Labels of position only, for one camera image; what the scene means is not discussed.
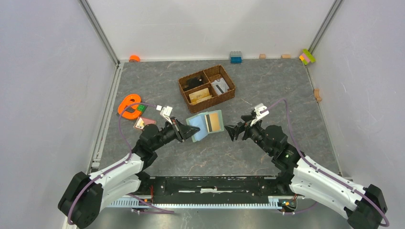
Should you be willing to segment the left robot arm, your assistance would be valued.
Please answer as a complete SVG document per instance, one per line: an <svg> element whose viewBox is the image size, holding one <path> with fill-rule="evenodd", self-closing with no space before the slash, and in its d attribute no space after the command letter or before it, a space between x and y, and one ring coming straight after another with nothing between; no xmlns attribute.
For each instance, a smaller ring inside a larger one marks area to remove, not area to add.
<svg viewBox="0 0 405 229"><path fill-rule="evenodd" d="M171 117L159 129L155 124L144 126L139 140L126 156L110 166L91 173L76 173L58 203L69 225L88 227L98 214L124 195L149 191L150 181L144 170L157 158L156 150L173 140L184 142L200 131Z"/></svg>

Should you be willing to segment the gold credit card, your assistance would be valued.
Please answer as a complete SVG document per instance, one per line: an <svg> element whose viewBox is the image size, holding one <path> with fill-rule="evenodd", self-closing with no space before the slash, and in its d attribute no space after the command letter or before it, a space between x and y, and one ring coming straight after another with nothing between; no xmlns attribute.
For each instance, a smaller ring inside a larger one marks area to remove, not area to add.
<svg viewBox="0 0 405 229"><path fill-rule="evenodd" d="M189 94L190 102L192 103L198 99L204 98L209 95L211 95L211 94L210 94L210 91L208 88L198 90L194 93Z"/></svg>

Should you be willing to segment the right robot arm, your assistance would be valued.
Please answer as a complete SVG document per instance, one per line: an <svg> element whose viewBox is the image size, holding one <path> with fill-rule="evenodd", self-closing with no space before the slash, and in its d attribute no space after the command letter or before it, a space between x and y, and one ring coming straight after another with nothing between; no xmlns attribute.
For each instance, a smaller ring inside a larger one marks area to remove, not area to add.
<svg viewBox="0 0 405 229"><path fill-rule="evenodd" d="M384 216L387 205L381 189L368 187L347 180L299 151L288 143L288 136L277 125L261 127L261 121L253 122L251 115L243 115L242 122L225 125L232 141L243 134L242 139L251 139L280 170L276 189L282 195L293 192L311 198L334 210L347 219L354 229L377 229L387 226Z"/></svg>

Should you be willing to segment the light blue card holder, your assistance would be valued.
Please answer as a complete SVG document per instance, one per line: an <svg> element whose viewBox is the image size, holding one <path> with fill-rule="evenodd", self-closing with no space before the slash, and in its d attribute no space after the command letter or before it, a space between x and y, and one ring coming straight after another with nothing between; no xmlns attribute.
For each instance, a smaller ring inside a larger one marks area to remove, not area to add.
<svg viewBox="0 0 405 229"><path fill-rule="evenodd" d="M206 121L204 116L206 114L209 113L213 113L213 112L218 112L219 116L220 116L220 124L221 124L221 130L218 132L222 132L224 131L224 123L223 123L223 117L222 117L222 110L215 110L215 111L210 111L210 112L203 112L203 113L199 113L197 115L194 115L192 117L189 117L186 119L186 123L187 125L192 125L192 126L197 126L199 127L201 130L199 132L197 132L194 136L196 138L197 141L201 141L202 139L204 139L206 136L208 136L209 134L213 134L213 133L218 133L218 132L212 132L212 133L208 133L207 131L207 126L206 126Z"/></svg>

